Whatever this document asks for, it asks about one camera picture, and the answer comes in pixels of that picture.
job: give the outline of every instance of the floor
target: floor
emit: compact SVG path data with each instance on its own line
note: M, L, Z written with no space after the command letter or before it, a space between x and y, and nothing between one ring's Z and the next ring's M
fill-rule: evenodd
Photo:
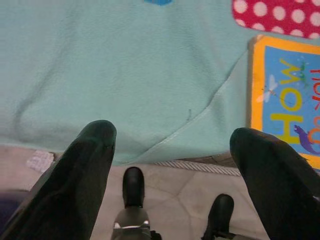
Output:
M26 166L34 150L0 147L0 190L29 190L41 173ZM230 231L254 239L269 239L250 200L244 180L237 176L205 173L157 165L138 165L144 173L151 228L164 240L200 240L210 207L221 193L234 199ZM122 176L127 167L112 167L104 199L91 236L110 239L113 221L123 208Z

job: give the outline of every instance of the yellow book border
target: yellow book border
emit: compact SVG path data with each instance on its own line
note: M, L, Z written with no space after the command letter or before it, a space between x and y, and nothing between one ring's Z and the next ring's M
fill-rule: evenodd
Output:
M260 131L263 129L264 101L257 102L256 99L261 95L260 90L265 88L265 49L267 46L285 51L320 55L320 47L315 45L283 40L271 36L257 36L256 43L253 46L250 122L252 128ZM300 155L307 159L313 168L320 170L320 157L302 153Z

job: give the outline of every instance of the blue book cover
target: blue book cover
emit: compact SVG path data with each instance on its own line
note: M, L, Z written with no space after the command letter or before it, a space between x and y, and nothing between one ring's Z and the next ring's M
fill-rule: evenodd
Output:
M320 170L320 47L259 36L252 58L251 127Z

